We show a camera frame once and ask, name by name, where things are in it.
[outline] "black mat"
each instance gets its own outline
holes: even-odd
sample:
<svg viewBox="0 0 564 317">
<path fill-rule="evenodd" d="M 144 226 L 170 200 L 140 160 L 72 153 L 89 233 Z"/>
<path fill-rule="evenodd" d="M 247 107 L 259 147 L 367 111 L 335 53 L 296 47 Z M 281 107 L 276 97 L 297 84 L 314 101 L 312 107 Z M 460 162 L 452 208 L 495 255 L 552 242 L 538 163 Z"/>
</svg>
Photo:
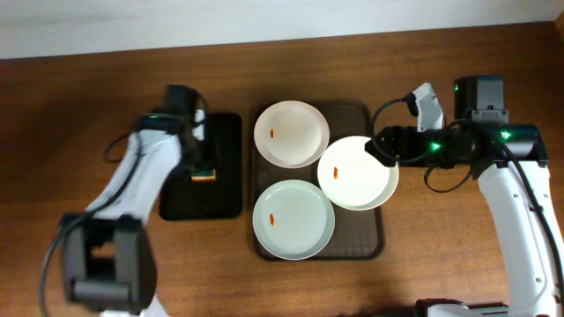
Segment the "black mat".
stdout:
<svg viewBox="0 0 564 317">
<path fill-rule="evenodd" d="M 193 182 L 181 166 L 168 176 L 160 192 L 160 216 L 165 220 L 235 218 L 242 211 L 241 117 L 210 114 L 217 180 Z"/>
</svg>

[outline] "wood grain surface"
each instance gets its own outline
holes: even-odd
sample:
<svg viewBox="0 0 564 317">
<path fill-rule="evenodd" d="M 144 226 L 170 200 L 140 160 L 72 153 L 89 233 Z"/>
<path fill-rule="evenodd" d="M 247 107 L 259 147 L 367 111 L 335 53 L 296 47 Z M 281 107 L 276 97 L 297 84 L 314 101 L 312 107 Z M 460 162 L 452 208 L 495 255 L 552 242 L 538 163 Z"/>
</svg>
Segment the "wood grain surface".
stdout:
<svg viewBox="0 0 564 317">
<path fill-rule="evenodd" d="M 560 38 L 564 41 L 564 11 L 556 18 L 554 24 L 556 25 L 556 31 L 560 34 Z"/>
<path fill-rule="evenodd" d="M 41 260 L 59 217 L 82 210 L 105 187 L 115 169 L 102 161 L 106 145 L 159 105 L 167 84 L 195 87 L 214 111 L 241 115 L 247 184 L 254 105 L 351 98 L 374 110 L 430 82 L 451 121 L 455 78 L 502 74 L 510 120 L 543 133 L 561 218 L 564 47 L 552 22 L 2 60 L 0 74 L 2 316 L 39 315 Z M 379 120 L 415 124 L 401 106 Z M 235 220 L 181 223 L 154 210 L 148 231 L 158 295 L 173 316 L 353 315 L 424 298 L 507 302 L 501 251 L 478 184 L 439 195 L 425 187 L 423 173 L 400 170 L 384 205 L 386 249 L 368 262 L 265 262 L 251 246 L 250 208 Z M 446 188 L 465 173 L 460 167 L 430 181 Z M 64 302 L 60 280 L 56 256 L 47 286 L 52 314 L 86 315 Z"/>
</svg>

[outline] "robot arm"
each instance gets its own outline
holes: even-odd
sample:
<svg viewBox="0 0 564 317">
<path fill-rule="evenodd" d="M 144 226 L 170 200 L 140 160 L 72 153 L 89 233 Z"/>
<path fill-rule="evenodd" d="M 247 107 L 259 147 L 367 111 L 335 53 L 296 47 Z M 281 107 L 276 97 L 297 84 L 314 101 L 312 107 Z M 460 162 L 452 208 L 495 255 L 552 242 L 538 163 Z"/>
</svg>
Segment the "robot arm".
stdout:
<svg viewBox="0 0 564 317">
<path fill-rule="evenodd" d="M 564 245 L 550 198 L 548 157 L 536 127 L 507 124 L 508 112 L 503 109 L 501 87 L 500 77 L 458 79 L 455 113 L 457 119 L 465 120 L 443 129 L 436 127 L 437 120 L 432 121 L 434 127 L 425 129 L 420 125 L 386 127 L 367 143 L 366 151 L 385 166 L 395 165 L 394 157 L 399 158 L 401 166 L 448 169 L 455 164 L 470 165 L 471 174 L 478 180 L 490 207 L 500 240 L 509 282 L 508 314 L 562 316 L 559 275 L 563 269 Z M 485 100 L 486 105 L 480 104 L 480 100 Z M 402 101 L 408 103 L 410 111 L 415 108 L 413 96 L 408 95 Z M 424 108 L 417 109 L 419 113 L 412 111 L 412 114 L 421 117 Z M 450 129 L 454 124 L 460 129 Z M 501 148 L 506 146 L 513 153 L 542 209 L 540 212 L 533 208 L 514 160 L 505 150 L 493 146 L 497 144 L 493 138 L 500 140 Z M 392 155 L 382 155 L 382 149 Z M 429 317 L 480 316 L 457 303 L 420 302 L 419 311 Z"/>
<path fill-rule="evenodd" d="M 537 162 L 520 164 L 535 188 L 561 257 L 564 248 L 550 199 L 548 168 Z M 491 165 L 478 177 L 478 184 L 492 212 L 508 272 L 508 315 L 562 316 L 556 262 L 538 216 L 530 211 L 531 201 L 515 165 Z M 428 317 L 482 316 L 458 304 L 438 304 L 426 310 Z"/>
<path fill-rule="evenodd" d="M 85 213 L 63 217 L 59 235 L 68 301 L 102 316 L 167 316 L 154 296 L 157 269 L 145 225 L 171 171 L 193 169 L 206 159 L 206 113 L 196 110 L 198 97 L 188 87 L 169 86 L 166 105 L 137 122 L 101 195 Z M 113 243 L 112 256 L 98 256 L 96 249 L 107 243 Z"/>
<path fill-rule="evenodd" d="M 178 166 L 182 150 L 178 136 L 163 130 L 144 129 L 130 135 L 128 148 L 122 163 L 117 168 L 104 191 L 86 208 L 93 210 L 102 205 L 123 184 L 127 173 L 133 166 L 137 148 L 142 147 L 142 158 L 128 187 L 121 197 L 106 209 L 98 211 L 93 217 L 100 219 L 118 219 L 129 214 L 146 225 L 149 213 L 157 199 L 160 188 L 170 171 Z"/>
</svg>

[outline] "brown tray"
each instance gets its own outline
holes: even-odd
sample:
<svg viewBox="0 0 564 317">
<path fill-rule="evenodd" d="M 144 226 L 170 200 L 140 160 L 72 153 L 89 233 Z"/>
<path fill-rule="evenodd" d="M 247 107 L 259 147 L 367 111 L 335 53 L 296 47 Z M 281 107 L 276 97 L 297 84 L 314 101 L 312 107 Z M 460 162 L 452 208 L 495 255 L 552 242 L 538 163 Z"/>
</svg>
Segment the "brown tray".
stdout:
<svg viewBox="0 0 564 317">
<path fill-rule="evenodd" d="M 317 108 L 327 120 L 330 130 L 329 144 L 346 136 L 367 136 L 369 132 L 369 112 L 357 100 L 314 100 L 306 101 Z M 284 180 L 309 181 L 319 187 L 314 164 L 297 169 L 274 166 L 258 152 L 253 138 L 258 116 L 273 103 L 251 110 L 250 134 L 250 177 L 249 201 L 254 206 L 258 197 L 271 185 Z M 333 203 L 335 211 L 335 230 L 325 248 L 308 260 L 369 260 L 374 259 L 384 249 L 382 207 L 373 210 L 353 211 Z M 253 233 L 253 247 L 265 260 L 281 260 L 269 253 L 258 242 Z"/>
</svg>

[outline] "white plate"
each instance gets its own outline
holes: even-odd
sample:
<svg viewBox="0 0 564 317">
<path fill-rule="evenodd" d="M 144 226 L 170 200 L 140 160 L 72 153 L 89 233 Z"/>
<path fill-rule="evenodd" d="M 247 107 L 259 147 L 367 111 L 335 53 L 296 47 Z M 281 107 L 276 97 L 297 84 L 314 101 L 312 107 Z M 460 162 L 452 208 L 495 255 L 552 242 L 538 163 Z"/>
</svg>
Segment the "white plate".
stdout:
<svg viewBox="0 0 564 317">
<path fill-rule="evenodd" d="M 366 136 L 349 136 L 332 144 L 319 160 L 317 179 L 336 205 L 348 210 L 373 209 L 388 200 L 399 179 L 397 165 L 383 166 L 364 151 Z"/>
<path fill-rule="evenodd" d="M 280 181 L 267 188 L 253 210 L 253 230 L 268 252 L 286 260 L 315 255 L 335 228 L 333 206 L 306 181 Z"/>
<path fill-rule="evenodd" d="M 276 103 L 258 117 L 255 145 L 272 164 L 299 168 L 317 161 L 329 144 L 329 125 L 319 110 L 301 101 Z"/>
</svg>

